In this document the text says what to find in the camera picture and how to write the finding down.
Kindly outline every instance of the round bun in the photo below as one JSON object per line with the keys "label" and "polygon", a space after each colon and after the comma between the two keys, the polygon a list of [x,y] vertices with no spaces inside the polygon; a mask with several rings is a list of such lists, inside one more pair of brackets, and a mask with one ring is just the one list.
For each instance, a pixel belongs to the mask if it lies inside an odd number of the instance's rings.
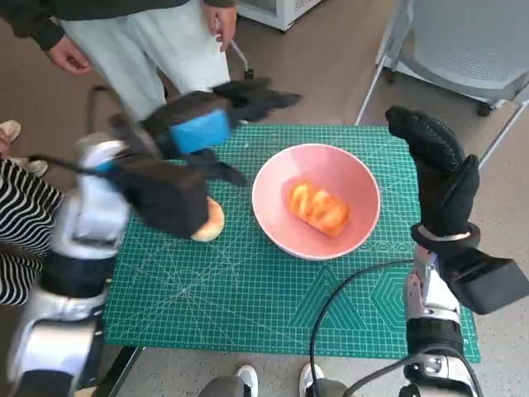
{"label": "round bun", "polygon": [[196,242],[210,242],[216,239],[224,228],[222,207],[211,197],[207,198],[207,210],[209,212],[209,220],[191,236]]}

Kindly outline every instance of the dark jacket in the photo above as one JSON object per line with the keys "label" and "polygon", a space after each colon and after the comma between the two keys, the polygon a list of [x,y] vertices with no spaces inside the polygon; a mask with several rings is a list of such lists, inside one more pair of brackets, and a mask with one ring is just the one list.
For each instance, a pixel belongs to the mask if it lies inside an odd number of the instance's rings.
{"label": "dark jacket", "polygon": [[[235,0],[204,1],[214,7],[231,7],[235,3]],[[47,51],[64,34],[50,17],[66,21],[107,19],[177,7],[186,2],[188,0],[0,0],[0,16],[11,24],[17,37],[32,37]]]}

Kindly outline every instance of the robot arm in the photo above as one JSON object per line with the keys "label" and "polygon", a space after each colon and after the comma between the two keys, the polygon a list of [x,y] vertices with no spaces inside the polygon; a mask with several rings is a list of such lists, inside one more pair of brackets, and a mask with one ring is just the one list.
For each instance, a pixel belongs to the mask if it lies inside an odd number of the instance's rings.
{"label": "robot arm", "polygon": [[[81,141],[77,169],[85,172],[59,209],[50,253],[12,339],[7,362],[12,396],[66,397],[95,381],[107,279],[130,206],[164,232],[178,237],[196,232],[207,221],[205,179],[245,181],[208,147],[227,139],[240,120],[259,120],[300,99],[267,85],[268,80],[257,79],[190,93],[156,111],[144,128],[113,117],[112,134],[91,134]],[[160,157],[188,165],[171,165]],[[167,203],[145,192],[150,186],[169,191],[171,204],[157,208]],[[175,204],[177,196],[182,201]],[[186,203],[193,205],[192,217],[189,208],[179,206]],[[179,219],[177,227],[160,221],[168,213]]]}
{"label": "robot arm", "polygon": [[399,397],[482,395],[461,360],[460,304],[488,314],[529,294],[529,281],[510,259],[477,250],[479,229],[468,221],[479,187],[479,162],[465,158],[450,129],[419,112],[393,107],[389,131],[404,139],[417,167],[421,222],[412,227],[415,260],[405,280],[409,386]]}

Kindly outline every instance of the gray floor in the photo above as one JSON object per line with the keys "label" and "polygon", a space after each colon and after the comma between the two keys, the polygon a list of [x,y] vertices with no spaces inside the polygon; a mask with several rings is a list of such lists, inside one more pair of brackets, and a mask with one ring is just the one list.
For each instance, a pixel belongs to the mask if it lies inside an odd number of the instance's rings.
{"label": "gray floor", "polygon": [[[353,122],[374,72],[374,57],[390,8],[390,0],[326,0],[286,34],[241,21],[237,41],[256,73],[271,77],[278,88],[305,96],[296,108],[276,112],[269,122]],[[99,81],[98,77],[74,78],[59,72],[32,43],[15,40],[2,23],[0,43],[0,120],[16,118],[24,126],[15,154],[39,151],[73,157],[72,145],[83,133],[84,95],[88,87]],[[236,76],[240,73],[237,59],[232,58],[231,64]],[[491,118],[478,119],[473,101],[399,76],[395,84],[382,82],[377,87],[365,123],[384,123],[384,110],[392,104],[418,108],[446,119],[466,150],[476,154],[483,152],[512,111],[506,106]],[[102,116],[111,111],[110,103],[102,106]],[[485,167],[472,217],[483,231],[481,248],[492,255],[515,257],[527,274],[528,127],[529,114],[513,128]],[[56,170],[48,178],[63,189],[71,183],[68,175]],[[487,395],[529,395],[528,307],[526,299],[501,312],[476,318],[483,363],[475,368]],[[13,317],[12,310],[0,312],[5,324],[0,330],[3,341],[8,338]],[[120,395],[192,396],[214,376],[232,373],[240,364],[251,363],[260,375],[260,395],[295,396],[298,372],[306,360],[300,356],[149,349]],[[386,363],[338,358],[318,361],[329,377],[349,384]],[[393,374],[366,387],[359,395],[398,395],[402,383],[401,375]]]}

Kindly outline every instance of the chair wheel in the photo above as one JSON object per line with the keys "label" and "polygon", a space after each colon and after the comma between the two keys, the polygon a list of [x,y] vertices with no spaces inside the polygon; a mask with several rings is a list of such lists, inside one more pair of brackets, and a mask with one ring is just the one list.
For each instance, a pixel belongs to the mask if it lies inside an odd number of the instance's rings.
{"label": "chair wheel", "polygon": [[394,70],[391,70],[390,68],[384,68],[382,70],[382,73],[384,74],[384,78],[389,84],[392,84],[395,81],[396,72]]}
{"label": "chair wheel", "polygon": [[488,103],[481,102],[478,105],[478,110],[476,110],[476,113],[480,117],[487,117],[492,111],[493,109],[490,107]]}
{"label": "chair wheel", "polygon": [[253,80],[254,77],[255,77],[255,74],[252,68],[245,70],[245,80]]}

